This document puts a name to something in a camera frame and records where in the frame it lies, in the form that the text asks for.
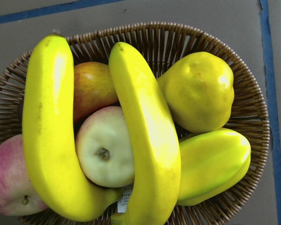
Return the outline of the red pink apple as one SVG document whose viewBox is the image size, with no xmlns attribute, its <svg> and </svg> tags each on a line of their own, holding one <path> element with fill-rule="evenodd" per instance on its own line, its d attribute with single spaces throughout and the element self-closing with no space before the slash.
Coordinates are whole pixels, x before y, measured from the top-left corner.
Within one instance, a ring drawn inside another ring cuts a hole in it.
<svg viewBox="0 0 281 225">
<path fill-rule="evenodd" d="M 0 214 L 27 216 L 48 209 L 29 179 L 22 135 L 0 144 Z"/>
</svg>

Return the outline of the yellow banana bunch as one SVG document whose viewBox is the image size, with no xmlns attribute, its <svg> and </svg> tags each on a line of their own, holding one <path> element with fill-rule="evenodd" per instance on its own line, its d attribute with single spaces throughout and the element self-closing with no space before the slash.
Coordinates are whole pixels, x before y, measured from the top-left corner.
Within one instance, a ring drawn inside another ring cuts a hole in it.
<svg viewBox="0 0 281 225">
<path fill-rule="evenodd" d="M 174 122 L 157 80 L 140 52 L 125 42 L 110 53 L 111 78 L 128 126 L 135 178 L 114 225 L 163 225 L 180 190 L 181 158 Z"/>
<path fill-rule="evenodd" d="M 28 62 L 22 112 L 26 166 L 41 199 L 59 215 L 78 222 L 101 216 L 122 196 L 83 174 L 74 143 L 74 61 L 66 39 L 44 37 Z"/>
</svg>

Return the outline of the red yellow mango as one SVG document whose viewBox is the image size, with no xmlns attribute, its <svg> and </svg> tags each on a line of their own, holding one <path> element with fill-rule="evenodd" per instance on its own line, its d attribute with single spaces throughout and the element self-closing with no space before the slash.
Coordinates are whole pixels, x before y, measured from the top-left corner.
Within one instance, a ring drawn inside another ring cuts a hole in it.
<svg viewBox="0 0 281 225">
<path fill-rule="evenodd" d="M 109 67 L 85 62 L 74 67 L 74 123 L 118 101 Z"/>
</svg>

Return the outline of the woven wicker basket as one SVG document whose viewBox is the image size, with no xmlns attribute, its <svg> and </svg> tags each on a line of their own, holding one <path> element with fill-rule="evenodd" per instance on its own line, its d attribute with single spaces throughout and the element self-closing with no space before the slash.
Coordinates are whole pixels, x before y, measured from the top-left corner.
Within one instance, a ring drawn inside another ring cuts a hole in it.
<svg viewBox="0 0 281 225">
<path fill-rule="evenodd" d="M 82 172 L 80 121 L 119 102 L 136 166 L 123 188 Z M 0 211 L 29 225 L 222 225 L 255 190 L 269 121 L 223 42 L 151 22 L 50 34 L 0 75 Z"/>
</svg>

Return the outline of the pale green apple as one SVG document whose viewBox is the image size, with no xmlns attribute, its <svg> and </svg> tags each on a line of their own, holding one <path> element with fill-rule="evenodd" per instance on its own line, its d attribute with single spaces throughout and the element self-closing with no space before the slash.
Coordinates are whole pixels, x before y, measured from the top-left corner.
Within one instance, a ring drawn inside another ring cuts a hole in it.
<svg viewBox="0 0 281 225">
<path fill-rule="evenodd" d="M 122 108 L 108 106 L 80 127 L 76 152 L 85 176 L 93 183 L 120 188 L 134 182 L 134 159 Z"/>
</svg>

